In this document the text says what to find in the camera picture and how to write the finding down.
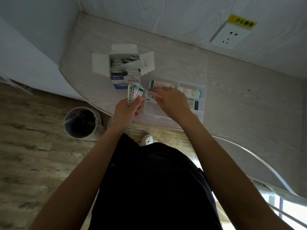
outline electrical outlet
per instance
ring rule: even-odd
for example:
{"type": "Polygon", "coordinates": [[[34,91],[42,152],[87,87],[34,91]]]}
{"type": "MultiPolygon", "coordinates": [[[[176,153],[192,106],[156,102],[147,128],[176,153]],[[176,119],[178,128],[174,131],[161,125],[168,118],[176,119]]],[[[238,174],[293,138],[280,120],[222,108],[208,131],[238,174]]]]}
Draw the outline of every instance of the electrical outlet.
{"type": "Polygon", "coordinates": [[[221,26],[210,42],[217,46],[232,49],[250,33],[251,30],[226,22],[221,26]]]}

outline wood grain desk surface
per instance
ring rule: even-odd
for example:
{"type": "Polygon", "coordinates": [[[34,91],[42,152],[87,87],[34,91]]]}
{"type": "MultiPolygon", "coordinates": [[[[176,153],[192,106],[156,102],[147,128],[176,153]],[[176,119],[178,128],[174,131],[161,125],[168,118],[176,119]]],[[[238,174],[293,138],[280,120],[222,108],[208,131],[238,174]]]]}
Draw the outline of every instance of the wood grain desk surface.
{"type": "MultiPolygon", "coordinates": [[[[92,72],[91,55],[107,54],[113,44],[130,43],[137,45],[139,53],[155,51],[159,45],[160,53],[155,54],[159,75],[206,82],[203,124],[209,132],[253,151],[277,170],[294,191],[299,190],[301,79],[81,13],[59,69],[87,102],[113,115],[127,90],[115,90],[108,77],[92,72]],[[163,56],[163,45],[173,50],[163,56]],[[193,63],[199,60],[204,63],[193,63]]],[[[141,84],[148,77],[145,74],[141,84]]],[[[135,118],[135,122],[178,127],[171,120],[146,115],[135,118]]]]}

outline right hand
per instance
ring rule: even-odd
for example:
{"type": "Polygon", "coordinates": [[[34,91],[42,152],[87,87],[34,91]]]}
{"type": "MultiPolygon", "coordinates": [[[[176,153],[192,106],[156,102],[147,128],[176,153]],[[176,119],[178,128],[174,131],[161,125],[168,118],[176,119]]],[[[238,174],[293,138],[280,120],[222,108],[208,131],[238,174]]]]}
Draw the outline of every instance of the right hand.
{"type": "Polygon", "coordinates": [[[178,124],[194,116],[185,94],[181,91],[168,87],[154,87],[151,91],[159,94],[161,98],[155,97],[154,99],[167,116],[178,124]]]}

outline clear plastic organizer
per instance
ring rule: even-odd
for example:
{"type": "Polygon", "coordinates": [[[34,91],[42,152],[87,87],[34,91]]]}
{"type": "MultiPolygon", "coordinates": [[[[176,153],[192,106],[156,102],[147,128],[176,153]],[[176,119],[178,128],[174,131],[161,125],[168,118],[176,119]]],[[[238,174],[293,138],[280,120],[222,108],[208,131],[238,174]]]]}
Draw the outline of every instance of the clear plastic organizer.
{"type": "MultiPolygon", "coordinates": [[[[189,88],[189,89],[199,89],[201,91],[201,97],[200,98],[190,97],[188,98],[188,100],[198,101],[198,110],[191,109],[191,111],[198,116],[198,119],[201,122],[203,122],[204,110],[205,110],[205,97],[206,97],[205,85],[200,86],[198,84],[188,83],[184,81],[165,79],[163,77],[158,77],[158,76],[150,76],[147,86],[148,90],[151,90],[150,83],[152,80],[173,84],[175,89],[179,89],[179,87],[189,88]]],[[[151,115],[154,116],[155,118],[171,119],[166,115],[166,113],[161,109],[161,107],[158,105],[158,103],[155,100],[146,100],[143,112],[145,115],[151,115]]]]}

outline wooden floor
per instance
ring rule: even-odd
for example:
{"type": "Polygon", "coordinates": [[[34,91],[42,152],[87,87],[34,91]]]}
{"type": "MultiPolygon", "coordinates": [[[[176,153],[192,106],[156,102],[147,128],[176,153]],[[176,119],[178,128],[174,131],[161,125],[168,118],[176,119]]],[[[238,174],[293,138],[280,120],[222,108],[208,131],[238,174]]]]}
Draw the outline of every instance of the wooden floor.
{"type": "MultiPolygon", "coordinates": [[[[63,118],[86,102],[33,90],[33,95],[0,83],[0,228],[27,229],[52,192],[95,142],[76,140],[63,118]]],[[[109,118],[102,114],[106,122],[109,118]]],[[[178,148],[199,165],[182,131],[131,124],[126,133],[137,143],[150,133],[154,142],[178,148]]],[[[86,219],[83,229],[89,224],[86,219]]]]}

